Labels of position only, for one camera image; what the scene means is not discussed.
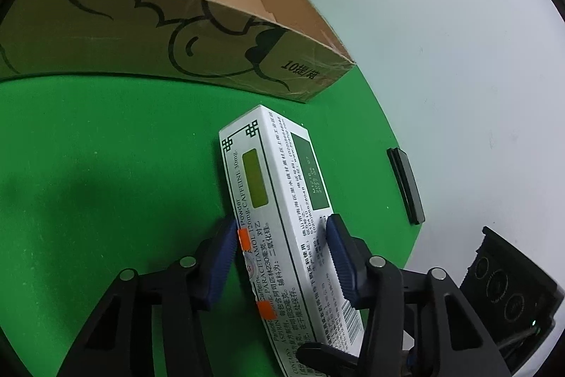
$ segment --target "black rectangular object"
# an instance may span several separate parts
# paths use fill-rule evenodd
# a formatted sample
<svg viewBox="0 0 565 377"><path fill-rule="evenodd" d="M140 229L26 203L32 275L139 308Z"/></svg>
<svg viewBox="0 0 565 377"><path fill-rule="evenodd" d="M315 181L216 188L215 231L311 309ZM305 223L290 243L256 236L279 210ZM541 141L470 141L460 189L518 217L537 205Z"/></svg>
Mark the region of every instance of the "black rectangular object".
<svg viewBox="0 0 565 377"><path fill-rule="evenodd" d="M391 161L391 166L398 182L408 221L411 224L422 224L426 217L424 216L422 201L416 186L416 179L414 179L414 174L408 161L408 155L398 147L387 149L386 153Z"/></svg>
<svg viewBox="0 0 565 377"><path fill-rule="evenodd" d="M532 327L537 332L501 349L510 372L516 372L553 329L563 290L519 250L488 227L468 268L461 292L497 343Z"/></svg>

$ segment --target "metal screw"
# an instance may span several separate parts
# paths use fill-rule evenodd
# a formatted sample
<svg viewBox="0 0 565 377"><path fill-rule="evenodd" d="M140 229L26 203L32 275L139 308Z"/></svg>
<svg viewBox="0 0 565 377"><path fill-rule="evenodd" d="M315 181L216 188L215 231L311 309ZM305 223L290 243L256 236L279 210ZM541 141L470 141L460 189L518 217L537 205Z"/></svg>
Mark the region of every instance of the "metal screw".
<svg viewBox="0 0 565 377"><path fill-rule="evenodd" d="M135 277L136 273L132 269L125 269L120 272L121 281L129 281Z"/></svg>
<svg viewBox="0 0 565 377"><path fill-rule="evenodd" d="M445 280L445 277L447 277L447 273L445 273L444 269L440 269L440 267L436 267L435 269L432 269L432 276L436 280Z"/></svg>
<svg viewBox="0 0 565 377"><path fill-rule="evenodd" d="M196 259L192 256L185 256L181 260L179 260L179 263L185 269L190 269L190 267L194 267L196 265Z"/></svg>
<svg viewBox="0 0 565 377"><path fill-rule="evenodd" d="M373 267L377 267L378 269L382 269L382 267L386 264L386 260L380 256L373 256L369 259L369 264Z"/></svg>

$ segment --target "cardboard box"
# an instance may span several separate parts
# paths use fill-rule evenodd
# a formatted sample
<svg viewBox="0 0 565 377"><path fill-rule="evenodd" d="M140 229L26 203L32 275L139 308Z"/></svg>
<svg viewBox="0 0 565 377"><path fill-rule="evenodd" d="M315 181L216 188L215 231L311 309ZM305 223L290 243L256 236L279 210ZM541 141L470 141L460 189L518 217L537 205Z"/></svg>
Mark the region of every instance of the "cardboard box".
<svg viewBox="0 0 565 377"><path fill-rule="evenodd" d="M0 78L119 73L307 101L353 67L308 0L16 0Z"/></svg>
<svg viewBox="0 0 565 377"><path fill-rule="evenodd" d="M305 342L358 356L363 324L326 243L333 211L308 131L258 106L222 129L220 143L249 280L284 375L322 375L296 360Z"/></svg>

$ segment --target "orange sticker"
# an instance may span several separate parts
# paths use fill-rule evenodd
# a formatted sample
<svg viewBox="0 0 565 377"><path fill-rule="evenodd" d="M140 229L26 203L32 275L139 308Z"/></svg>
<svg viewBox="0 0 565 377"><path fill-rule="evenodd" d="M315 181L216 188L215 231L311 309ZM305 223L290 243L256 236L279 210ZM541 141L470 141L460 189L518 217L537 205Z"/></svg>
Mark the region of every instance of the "orange sticker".
<svg viewBox="0 0 565 377"><path fill-rule="evenodd" d="M251 239L249 238L249 230L246 228L239 229L237 231L237 235L239 236L239 244L241 245L241 249L244 251L251 251Z"/></svg>
<svg viewBox="0 0 565 377"><path fill-rule="evenodd" d="M257 301L257 308L259 309L259 315L264 320L277 319L277 312L273 310L269 301Z"/></svg>

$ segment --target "barcode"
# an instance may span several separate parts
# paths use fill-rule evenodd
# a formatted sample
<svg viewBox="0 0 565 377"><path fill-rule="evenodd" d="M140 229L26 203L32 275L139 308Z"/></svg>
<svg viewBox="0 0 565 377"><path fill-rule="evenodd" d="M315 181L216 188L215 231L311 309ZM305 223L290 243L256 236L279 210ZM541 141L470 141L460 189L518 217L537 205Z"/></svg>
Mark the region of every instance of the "barcode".
<svg viewBox="0 0 565 377"><path fill-rule="evenodd" d="M354 309L349 301L345 301L341 306L341 312L344 314L345 324L347 326L347 333L349 335L349 342L351 344L357 337L357 334L361 330L361 322L359 321L359 315L357 310Z"/></svg>

